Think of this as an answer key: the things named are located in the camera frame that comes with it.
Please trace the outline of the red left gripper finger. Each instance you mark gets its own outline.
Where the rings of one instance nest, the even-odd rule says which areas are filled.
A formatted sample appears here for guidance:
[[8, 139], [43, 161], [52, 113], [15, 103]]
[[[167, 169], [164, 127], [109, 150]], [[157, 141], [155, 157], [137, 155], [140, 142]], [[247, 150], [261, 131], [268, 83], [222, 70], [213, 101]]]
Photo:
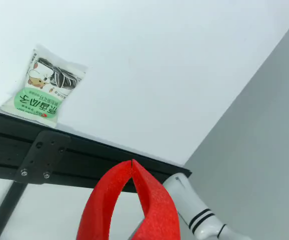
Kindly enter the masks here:
[[108, 170], [95, 188], [83, 210], [76, 238], [108, 240], [113, 211], [120, 193], [131, 178], [132, 161], [123, 161]]

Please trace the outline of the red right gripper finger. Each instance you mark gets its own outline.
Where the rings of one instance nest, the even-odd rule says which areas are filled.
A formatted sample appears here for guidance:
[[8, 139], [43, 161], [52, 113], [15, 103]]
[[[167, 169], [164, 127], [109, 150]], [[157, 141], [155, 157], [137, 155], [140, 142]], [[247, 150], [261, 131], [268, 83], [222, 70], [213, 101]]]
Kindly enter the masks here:
[[165, 187], [136, 160], [132, 160], [131, 175], [144, 214], [132, 239], [179, 240], [178, 213]]

